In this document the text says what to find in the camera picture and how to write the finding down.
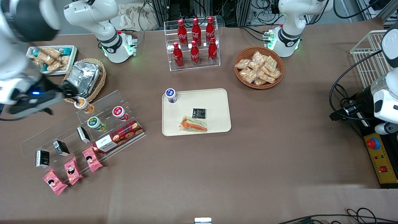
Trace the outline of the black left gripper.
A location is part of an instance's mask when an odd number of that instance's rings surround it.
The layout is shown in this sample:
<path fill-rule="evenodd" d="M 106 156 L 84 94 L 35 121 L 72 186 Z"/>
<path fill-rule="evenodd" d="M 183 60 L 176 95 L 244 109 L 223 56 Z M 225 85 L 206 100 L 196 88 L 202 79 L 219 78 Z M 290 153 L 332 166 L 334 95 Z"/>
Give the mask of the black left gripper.
<path fill-rule="evenodd" d="M 355 104 L 348 104 L 342 110 L 335 111 L 329 115 L 332 121 L 350 119 L 349 115 L 359 112 L 374 113 L 374 101 L 371 87 L 364 88 L 354 95 Z"/>

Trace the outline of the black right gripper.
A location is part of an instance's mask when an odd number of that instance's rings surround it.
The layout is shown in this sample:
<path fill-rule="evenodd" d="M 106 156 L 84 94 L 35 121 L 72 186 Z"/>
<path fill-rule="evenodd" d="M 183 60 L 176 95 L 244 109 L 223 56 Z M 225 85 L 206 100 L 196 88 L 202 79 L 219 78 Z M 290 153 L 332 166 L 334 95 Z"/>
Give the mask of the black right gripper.
<path fill-rule="evenodd" d="M 57 85 L 46 76 L 41 76 L 39 81 L 39 99 L 50 98 L 54 94 L 60 93 L 64 101 L 74 104 L 78 101 L 78 89 L 71 83 L 61 82 Z"/>

